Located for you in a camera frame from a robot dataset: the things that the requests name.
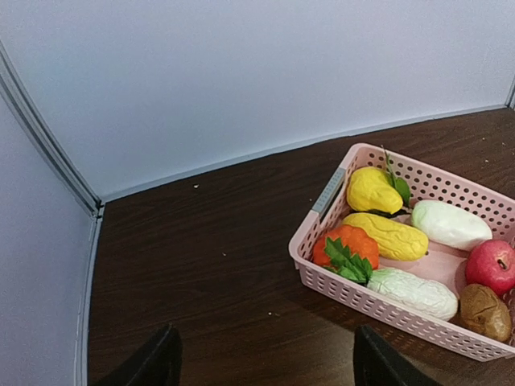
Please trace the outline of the white radish with green leaves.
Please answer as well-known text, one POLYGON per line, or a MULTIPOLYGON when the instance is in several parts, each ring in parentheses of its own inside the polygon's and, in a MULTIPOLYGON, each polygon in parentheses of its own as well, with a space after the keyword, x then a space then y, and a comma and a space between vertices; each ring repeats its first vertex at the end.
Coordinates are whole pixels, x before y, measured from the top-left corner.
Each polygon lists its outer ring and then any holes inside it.
POLYGON ((480 217, 437 200, 417 202, 410 221, 431 241, 468 252, 493 238, 492 230, 480 217))

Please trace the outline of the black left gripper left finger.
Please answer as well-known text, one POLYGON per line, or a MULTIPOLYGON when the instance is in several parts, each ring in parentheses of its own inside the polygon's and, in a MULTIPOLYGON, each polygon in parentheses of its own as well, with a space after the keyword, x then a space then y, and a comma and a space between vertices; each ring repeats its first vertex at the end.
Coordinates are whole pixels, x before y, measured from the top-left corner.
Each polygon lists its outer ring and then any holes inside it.
POLYGON ((168 324, 95 385, 179 385, 182 359, 179 331, 168 324))

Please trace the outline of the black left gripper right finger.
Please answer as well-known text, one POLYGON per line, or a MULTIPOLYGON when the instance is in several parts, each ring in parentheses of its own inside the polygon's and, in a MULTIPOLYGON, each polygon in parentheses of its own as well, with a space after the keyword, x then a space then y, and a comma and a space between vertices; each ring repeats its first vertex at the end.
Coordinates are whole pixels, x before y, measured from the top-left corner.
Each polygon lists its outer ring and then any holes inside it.
POLYGON ((352 363, 355 385, 439 385, 368 325, 355 330, 352 363))

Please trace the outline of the brown potato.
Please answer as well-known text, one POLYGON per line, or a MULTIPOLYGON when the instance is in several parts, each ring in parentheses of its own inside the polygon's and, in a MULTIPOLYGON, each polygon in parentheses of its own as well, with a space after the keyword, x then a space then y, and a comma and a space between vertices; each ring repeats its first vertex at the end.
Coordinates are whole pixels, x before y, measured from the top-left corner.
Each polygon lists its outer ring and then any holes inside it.
POLYGON ((485 285, 467 285, 459 296, 461 325, 498 342, 511 336, 512 321, 508 307, 485 285))

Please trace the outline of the red apple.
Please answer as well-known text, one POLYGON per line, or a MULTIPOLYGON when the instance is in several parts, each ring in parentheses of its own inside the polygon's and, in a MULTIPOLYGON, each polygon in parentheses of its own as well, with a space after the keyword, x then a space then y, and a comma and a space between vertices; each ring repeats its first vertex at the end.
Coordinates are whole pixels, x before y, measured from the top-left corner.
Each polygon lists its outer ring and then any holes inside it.
POLYGON ((514 287, 514 249, 503 240, 477 245, 468 256, 465 277, 468 285, 485 285, 502 298, 514 287))

